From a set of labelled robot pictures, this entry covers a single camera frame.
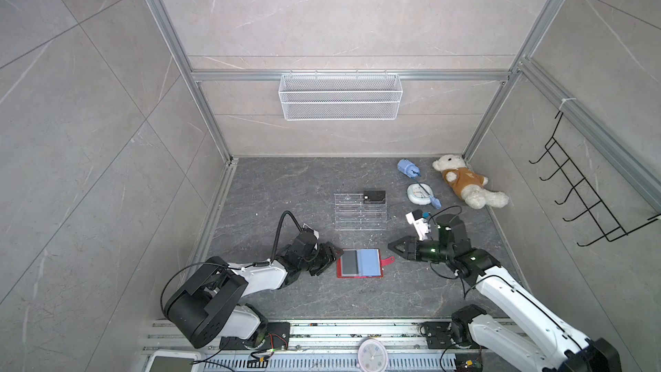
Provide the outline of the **grey credit card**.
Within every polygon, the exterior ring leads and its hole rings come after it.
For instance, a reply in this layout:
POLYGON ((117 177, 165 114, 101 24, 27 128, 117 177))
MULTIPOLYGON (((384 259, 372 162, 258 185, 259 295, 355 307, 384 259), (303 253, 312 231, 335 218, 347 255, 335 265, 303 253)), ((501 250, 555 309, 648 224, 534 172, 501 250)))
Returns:
POLYGON ((358 251, 344 251, 340 258, 340 276, 357 277, 359 274, 358 251))

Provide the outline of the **red card holder wallet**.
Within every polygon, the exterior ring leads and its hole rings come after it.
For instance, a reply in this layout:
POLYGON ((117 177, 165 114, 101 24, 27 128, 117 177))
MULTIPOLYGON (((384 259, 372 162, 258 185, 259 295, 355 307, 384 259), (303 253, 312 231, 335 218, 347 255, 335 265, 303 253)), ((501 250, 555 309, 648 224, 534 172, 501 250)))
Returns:
POLYGON ((337 263, 338 278, 380 278, 394 257, 382 258, 379 249, 343 249, 337 263))

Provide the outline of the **blue credit card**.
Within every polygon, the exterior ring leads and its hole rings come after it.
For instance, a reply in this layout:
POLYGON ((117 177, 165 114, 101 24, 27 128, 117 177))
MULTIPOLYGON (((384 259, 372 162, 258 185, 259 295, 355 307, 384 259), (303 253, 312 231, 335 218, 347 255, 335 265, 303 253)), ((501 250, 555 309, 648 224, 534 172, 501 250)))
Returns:
POLYGON ((381 277, 380 251, 378 249, 358 250, 359 276, 381 277))

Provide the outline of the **clear acrylic organizer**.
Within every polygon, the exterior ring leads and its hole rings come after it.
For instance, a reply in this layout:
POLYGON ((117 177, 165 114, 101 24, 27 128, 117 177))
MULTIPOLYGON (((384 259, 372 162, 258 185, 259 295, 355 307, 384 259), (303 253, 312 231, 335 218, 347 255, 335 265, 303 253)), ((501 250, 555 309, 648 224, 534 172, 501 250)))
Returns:
POLYGON ((364 204, 363 192, 334 195, 337 231, 379 231, 387 227, 387 201, 385 204, 364 204))

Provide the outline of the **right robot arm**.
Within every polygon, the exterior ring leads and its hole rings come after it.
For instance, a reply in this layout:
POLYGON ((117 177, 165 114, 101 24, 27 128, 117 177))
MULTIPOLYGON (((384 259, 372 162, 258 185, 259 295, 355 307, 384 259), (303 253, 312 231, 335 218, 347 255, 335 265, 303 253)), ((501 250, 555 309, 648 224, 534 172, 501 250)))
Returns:
POLYGON ((519 327, 515 332, 470 304, 454 312, 446 331, 423 324, 430 348, 473 345, 494 351, 520 371, 620 371, 621 358, 605 339, 590 339, 530 294, 488 251, 472 246, 458 215, 406 215, 416 235, 389 243, 408 261, 446 265, 463 294, 476 291, 519 327))

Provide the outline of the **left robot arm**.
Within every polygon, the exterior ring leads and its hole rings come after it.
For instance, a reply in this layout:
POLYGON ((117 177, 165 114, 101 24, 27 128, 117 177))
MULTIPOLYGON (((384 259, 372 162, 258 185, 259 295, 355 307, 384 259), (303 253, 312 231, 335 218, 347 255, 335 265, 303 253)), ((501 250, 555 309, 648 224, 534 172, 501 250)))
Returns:
POLYGON ((192 346, 201 349, 214 339, 237 339, 257 348, 269 321, 242 299, 263 291, 283 289, 307 272, 316 277, 336 263, 344 251, 322 243, 318 232, 303 227, 293 242, 256 263, 228 263, 211 257, 200 263, 186 282, 160 301, 163 316, 192 346))

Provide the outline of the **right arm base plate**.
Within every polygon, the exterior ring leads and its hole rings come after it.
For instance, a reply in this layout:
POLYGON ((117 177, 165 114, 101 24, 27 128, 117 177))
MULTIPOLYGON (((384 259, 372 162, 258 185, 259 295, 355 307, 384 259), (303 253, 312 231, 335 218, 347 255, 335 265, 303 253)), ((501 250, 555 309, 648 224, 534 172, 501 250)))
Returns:
POLYGON ((452 320, 423 322, 419 332, 426 339, 427 346, 431 350, 450 348, 468 350, 479 347, 472 339, 468 326, 452 320))

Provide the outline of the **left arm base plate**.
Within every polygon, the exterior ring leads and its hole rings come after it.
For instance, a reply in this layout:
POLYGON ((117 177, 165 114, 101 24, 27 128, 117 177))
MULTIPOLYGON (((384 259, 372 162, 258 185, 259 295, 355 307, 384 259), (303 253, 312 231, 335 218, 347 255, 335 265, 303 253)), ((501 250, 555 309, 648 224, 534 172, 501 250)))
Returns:
POLYGON ((269 349, 287 349, 291 334, 291 324, 288 322, 272 322, 260 325, 248 339, 220 339, 219 348, 223 351, 266 351, 269 349))

